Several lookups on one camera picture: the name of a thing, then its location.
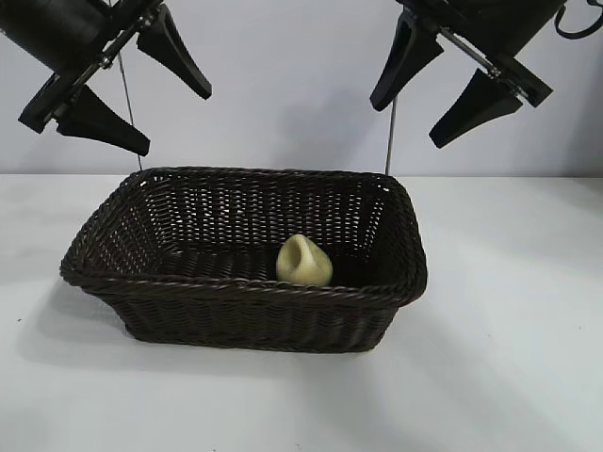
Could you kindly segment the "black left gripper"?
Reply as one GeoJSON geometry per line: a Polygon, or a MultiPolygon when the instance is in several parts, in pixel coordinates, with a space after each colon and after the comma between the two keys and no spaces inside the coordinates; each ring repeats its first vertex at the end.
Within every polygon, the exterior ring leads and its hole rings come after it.
{"type": "Polygon", "coordinates": [[[1,31],[53,74],[29,101],[19,122],[35,132],[57,118],[57,132],[147,155],[150,139],[86,83],[112,63],[139,32],[138,49],[159,62],[199,97],[212,85],[185,46],[168,7],[159,1],[3,1],[1,31]]]}

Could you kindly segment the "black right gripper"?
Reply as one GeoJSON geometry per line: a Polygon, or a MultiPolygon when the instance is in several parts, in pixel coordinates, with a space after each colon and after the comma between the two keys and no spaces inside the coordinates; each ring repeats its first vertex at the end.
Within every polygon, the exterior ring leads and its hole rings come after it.
{"type": "MultiPolygon", "coordinates": [[[[370,95],[377,111],[444,53],[437,34],[459,40],[478,53],[495,74],[539,106],[552,89],[516,60],[517,54],[564,5],[563,1],[402,1],[401,13],[383,72],[370,95]]],[[[523,104],[504,83],[477,69],[462,94],[431,129],[441,149],[470,130],[515,113],[523,104]]]]}

